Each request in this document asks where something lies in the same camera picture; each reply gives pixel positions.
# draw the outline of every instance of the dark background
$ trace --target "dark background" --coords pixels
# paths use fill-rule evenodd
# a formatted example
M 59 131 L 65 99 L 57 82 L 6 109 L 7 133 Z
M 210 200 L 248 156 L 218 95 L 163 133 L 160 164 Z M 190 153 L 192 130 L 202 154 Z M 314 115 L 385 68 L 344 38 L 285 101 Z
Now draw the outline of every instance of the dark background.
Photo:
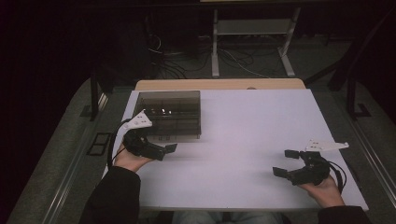
M 305 7 L 295 34 L 296 37 L 333 34 L 361 38 L 392 4 L 393 1 L 383 0 L 366 1 L 358 6 Z M 102 89 L 108 92 L 114 85 L 155 77 L 146 47 L 144 15 L 90 14 L 83 19 L 75 6 L 74 0 L 1 1 L 1 89 L 5 101 L 2 142 L 5 144 L 1 147 L 0 223 L 6 222 L 70 99 L 92 71 Z M 195 35 L 211 30 L 211 19 L 205 12 L 156 13 L 157 20 L 151 21 L 151 25 L 157 33 L 169 39 L 191 37 L 177 42 L 181 48 L 190 46 L 188 42 Z M 395 14 L 393 11 L 381 26 L 353 70 L 394 121 Z M 181 27 L 193 24 L 197 28 L 184 32 L 170 30 L 175 22 Z

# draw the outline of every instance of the black jacket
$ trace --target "black jacket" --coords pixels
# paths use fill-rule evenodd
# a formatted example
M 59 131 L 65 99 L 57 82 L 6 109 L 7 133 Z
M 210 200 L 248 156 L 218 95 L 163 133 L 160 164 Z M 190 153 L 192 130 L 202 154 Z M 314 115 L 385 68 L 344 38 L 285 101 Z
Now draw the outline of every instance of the black jacket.
M 113 166 L 93 191 L 79 223 L 136 223 L 139 215 L 140 178 Z M 371 223 L 361 207 L 336 206 L 318 212 L 319 224 Z

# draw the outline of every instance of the floor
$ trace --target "floor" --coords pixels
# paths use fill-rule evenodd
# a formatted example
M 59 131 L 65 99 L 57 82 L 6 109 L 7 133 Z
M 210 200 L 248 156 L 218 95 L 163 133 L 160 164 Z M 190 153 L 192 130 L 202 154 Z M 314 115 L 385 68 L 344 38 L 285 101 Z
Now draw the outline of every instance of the floor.
M 325 46 L 325 36 L 293 39 L 288 56 L 296 77 L 306 79 L 339 60 L 347 51 L 348 42 L 331 42 Z M 154 61 L 159 69 L 157 79 L 212 78 L 210 38 L 201 36 L 196 52 L 186 54 L 174 46 L 159 46 L 159 37 L 153 37 L 150 47 L 153 56 L 164 57 Z M 233 36 L 219 40 L 220 78 L 287 78 L 276 48 L 282 36 Z M 372 147 L 391 179 L 396 178 L 396 127 L 373 100 L 370 93 L 358 85 L 357 103 L 364 104 L 371 117 L 352 121 L 345 111 L 346 89 L 329 91 L 327 83 L 332 73 L 307 85 L 318 102 L 336 142 L 348 142 L 350 148 L 342 155 L 355 174 L 361 194 L 366 200 L 367 215 L 373 223 L 390 224 L 396 219 L 395 204 L 389 197 L 386 183 L 367 160 L 365 149 Z M 77 223 L 84 203 L 100 180 L 106 166 L 103 156 L 87 156 L 96 133 L 112 133 L 120 122 L 123 108 L 133 86 L 119 86 L 102 99 L 101 110 L 95 121 L 83 111 L 90 105 L 90 81 L 76 92 L 52 136 L 29 184 L 15 207 L 8 223 Z M 153 222 L 152 213 L 142 213 L 141 221 Z M 293 224 L 317 223 L 316 212 L 285 213 Z

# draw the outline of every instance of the desk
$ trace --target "desk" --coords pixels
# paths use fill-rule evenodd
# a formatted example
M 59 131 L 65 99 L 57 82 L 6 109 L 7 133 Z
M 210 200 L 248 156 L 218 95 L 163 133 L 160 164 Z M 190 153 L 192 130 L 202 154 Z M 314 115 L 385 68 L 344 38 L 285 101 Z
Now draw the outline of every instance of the desk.
M 284 150 L 304 150 L 310 139 L 333 141 L 332 135 L 311 91 L 304 89 L 301 80 L 284 79 L 285 86 L 280 81 L 260 78 L 140 81 L 123 119 L 131 117 L 138 93 L 149 87 L 152 91 L 201 90 L 202 108 L 200 139 L 177 142 L 175 153 L 139 170 L 141 206 L 154 210 L 318 209 L 302 189 L 273 176 L 272 167 L 288 170 L 303 167 L 301 160 L 285 158 Z M 124 133 L 120 129 L 114 154 Z M 367 210 L 340 152 L 323 152 L 322 156 L 346 171 L 348 182 L 343 193 L 346 203 Z

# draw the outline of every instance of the person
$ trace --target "person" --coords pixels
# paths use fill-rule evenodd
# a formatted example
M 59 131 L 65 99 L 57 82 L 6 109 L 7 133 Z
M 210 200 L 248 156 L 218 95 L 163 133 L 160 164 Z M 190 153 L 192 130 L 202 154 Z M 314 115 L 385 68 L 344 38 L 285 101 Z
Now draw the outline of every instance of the person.
M 148 158 L 136 157 L 121 145 L 114 165 L 108 170 L 86 202 L 79 223 L 137 223 L 140 177 L 136 172 L 151 161 Z M 308 195 L 322 207 L 318 212 L 318 224 L 371 223 L 361 207 L 345 205 L 335 181 L 330 175 L 317 186 L 309 183 L 299 187 L 306 190 Z M 213 214 L 206 212 L 201 215 L 205 218 L 207 218 L 207 215 L 212 215 L 212 218 L 219 218 L 213 217 Z M 264 219 L 255 219 L 262 218 L 262 214 L 258 213 L 235 213 L 234 215 L 238 218 L 253 218 L 251 220 L 262 221 L 263 224 L 274 223 L 274 221 L 279 224 L 282 223 L 277 214 L 265 215 L 265 218 L 270 218 L 272 222 L 265 222 Z M 183 221 L 186 221 L 186 223 L 200 223 L 197 222 L 197 219 L 191 219 L 191 216 L 183 217 L 183 213 L 175 213 L 173 221 L 180 224 L 183 224 Z

